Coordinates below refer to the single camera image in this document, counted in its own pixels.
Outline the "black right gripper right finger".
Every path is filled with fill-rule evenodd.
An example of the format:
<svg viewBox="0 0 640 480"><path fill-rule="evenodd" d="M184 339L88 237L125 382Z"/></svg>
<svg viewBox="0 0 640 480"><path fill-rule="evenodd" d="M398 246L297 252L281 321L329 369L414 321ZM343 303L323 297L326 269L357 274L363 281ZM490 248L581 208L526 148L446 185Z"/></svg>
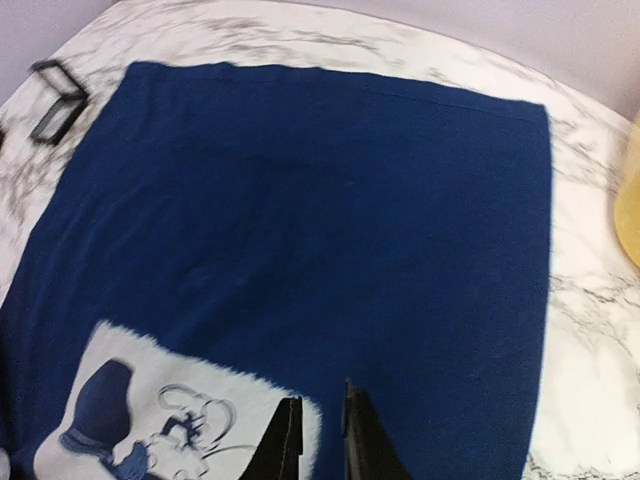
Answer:
<svg viewBox="0 0 640 480"><path fill-rule="evenodd" d="M342 429L346 479L412 479L368 393L349 379L345 382Z"/></svg>

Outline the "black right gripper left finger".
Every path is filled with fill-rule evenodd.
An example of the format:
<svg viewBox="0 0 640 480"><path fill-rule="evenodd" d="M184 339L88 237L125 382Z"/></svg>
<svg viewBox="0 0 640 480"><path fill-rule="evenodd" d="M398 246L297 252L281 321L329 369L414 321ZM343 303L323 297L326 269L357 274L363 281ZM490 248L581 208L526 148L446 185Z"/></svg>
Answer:
<svg viewBox="0 0 640 480"><path fill-rule="evenodd" d="M242 480L298 480L303 454L301 397L282 399L261 438Z"/></svg>

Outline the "navy blue printed t-shirt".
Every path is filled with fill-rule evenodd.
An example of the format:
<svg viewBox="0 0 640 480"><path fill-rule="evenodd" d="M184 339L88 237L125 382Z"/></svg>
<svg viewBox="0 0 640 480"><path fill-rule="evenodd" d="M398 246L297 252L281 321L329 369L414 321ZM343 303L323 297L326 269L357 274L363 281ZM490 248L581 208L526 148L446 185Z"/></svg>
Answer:
<svg viewBox="0 0 640 480"><path fill-rule="evenodd" d="M1 308L11 479L344 475L347 382L415 479L517 479L549 284L546 109L285 66L131 64Z"/></svg>

